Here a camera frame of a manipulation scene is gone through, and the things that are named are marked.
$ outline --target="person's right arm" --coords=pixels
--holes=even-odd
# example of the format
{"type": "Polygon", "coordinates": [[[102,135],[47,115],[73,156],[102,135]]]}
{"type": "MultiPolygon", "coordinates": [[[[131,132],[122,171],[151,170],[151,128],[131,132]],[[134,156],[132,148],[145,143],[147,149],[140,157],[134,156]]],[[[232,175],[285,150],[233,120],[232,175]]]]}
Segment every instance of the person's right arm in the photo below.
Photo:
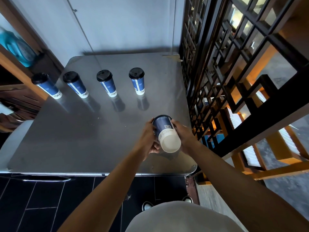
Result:
{"type": "Polygon", "coordinates": [[[309,231],[309,221],[284,199],[226,163],[197,141],[189,128],[172,123],[183,152],[195,160],[248,231],[309,231]]]}

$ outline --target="black and white shoe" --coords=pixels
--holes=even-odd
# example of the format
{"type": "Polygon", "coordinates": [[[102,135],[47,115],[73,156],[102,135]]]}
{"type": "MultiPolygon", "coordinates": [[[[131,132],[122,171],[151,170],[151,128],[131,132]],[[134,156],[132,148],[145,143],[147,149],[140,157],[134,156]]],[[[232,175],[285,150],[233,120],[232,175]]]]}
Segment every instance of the black and white shoe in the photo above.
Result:
{"type": "Polygon", "coordinates": [[[141,206],[141,210],[142,210],[142,211],[145,211],[145,210],[147,210],[147,209],[149,209],[149,208],[152,208],[152,207],[153,207],[153,204],[150,203],[150,202],[148,202],[148,201],[146,201],[146,202],[144,202],[143,205],[141,206]]]}
{"type": "Polygon", "coordinates": [[[193,203],[193,199],[189,195],[184,196],[182,201],[188,202],[188,203],[193,203]]]}

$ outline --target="person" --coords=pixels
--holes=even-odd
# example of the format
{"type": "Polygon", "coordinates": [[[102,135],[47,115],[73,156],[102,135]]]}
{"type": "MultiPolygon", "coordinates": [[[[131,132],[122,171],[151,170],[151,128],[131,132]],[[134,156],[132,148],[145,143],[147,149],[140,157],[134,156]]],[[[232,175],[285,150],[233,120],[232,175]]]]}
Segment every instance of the person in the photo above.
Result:
{"type": "MultiPolygon", "coordinates": [[[[107,232],[129,190],[140,164],[149,153],[159,152],[153,119],[128,156],[69,215],[58,232],[107,232]]],[[[278,195],[257,183],[197,141],[191,130],[172,120],[181,150],[191,156],[212,185],[250,232],[309,231],[309,222],[278,195]]],[[[131,231],[243,231],[234,221],[199,205],[174,201],[136,215],[131,231]]]]}

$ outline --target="gray metal table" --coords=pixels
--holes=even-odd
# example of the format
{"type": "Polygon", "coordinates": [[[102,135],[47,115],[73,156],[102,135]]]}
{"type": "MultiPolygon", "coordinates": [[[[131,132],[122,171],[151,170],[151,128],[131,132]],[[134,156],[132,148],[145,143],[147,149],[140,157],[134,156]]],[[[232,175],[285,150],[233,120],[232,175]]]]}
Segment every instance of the gray metal table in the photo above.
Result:
{"type": "MultiPolygon", "coordinates": [[[[91,96],[88,103],[64,84],[61,76],[56,85],[63,98],[50,97],[44,103],[8,164],[11,172],[108,174],[129,153],[151,117],[166,114],[190,126],[181,65],[175,59],[161,53],[77,56],[70,59],[63,73],[67,71],[80,75],[91,96]],[[133,67],[145,71],[142,101],[128,76],[133,67]],[[102,69],[113,73],[121,100],[115,102],[96,80],[102,69]]],[[[161,151],[150,154],[138,175],[188,175],[196,167],[183,152],[161,151]]]]}

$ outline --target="person's right hand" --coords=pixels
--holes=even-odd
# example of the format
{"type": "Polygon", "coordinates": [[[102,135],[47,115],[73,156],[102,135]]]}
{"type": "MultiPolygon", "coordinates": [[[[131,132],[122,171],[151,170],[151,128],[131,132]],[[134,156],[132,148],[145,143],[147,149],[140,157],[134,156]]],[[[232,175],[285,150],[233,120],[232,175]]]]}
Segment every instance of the person's right hand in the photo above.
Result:
{"type": "Polygon", "coordinates": [[[190,155],[192,145],[194,145],[196,142],[198,143],[198,140],[196,140],[192,133],[192,130],[187,126],[182,125],[179,121],[176,121],[174,119],[172,120],[172,123],[176,128],[178,136],[180,137],[181,150],[185,154],[190,155]]]}

